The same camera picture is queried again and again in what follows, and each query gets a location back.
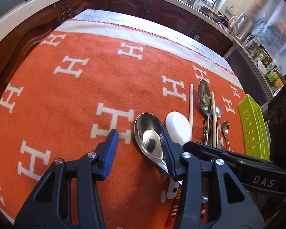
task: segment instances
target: silver bolt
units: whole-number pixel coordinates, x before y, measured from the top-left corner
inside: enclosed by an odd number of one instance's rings
[[[184,153],[182,153],[182,157],[184,157],[184,158],[190,158],[190,157],[191,157],[191,153],[189,153],[189,152],[184,152]]]
[[[94,151],[89,152],[89,153],[88,153],[88,157],[90,157],[90,158],[95,158],[95,157],[96,157],[96,153],[95,153]]]
[[[61,158],[58,158],[58,159],[54,160],[54,163],[57,164],[57,165],[60,165],[60,164],[63,163],[63,160]]]
[[[224,161],[219,158],[219,159],[216,159],[216,163],[217,163],[218,165],[223,165],[223,164],[224,164]]]

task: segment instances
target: orange tablecloth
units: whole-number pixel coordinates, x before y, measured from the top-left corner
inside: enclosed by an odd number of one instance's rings
[[[108,229],[163,228],[172,206],[165,198],[169,178],[141,153],[134,121],[143,112],[163,122],[171,111],[188,117],[194,84],[192,140],[201,142],[200,78],[210,83],[223,110],[218,123],[230,122],[231,150],[244,153],[237,104],[245,93],[231,72],[159,35],[68,20],[30,53],[2,95],[0,209],[13,221],[56,158],[78,159],[116,128],[120,143],[112,171],[98,182],[105,224]]]

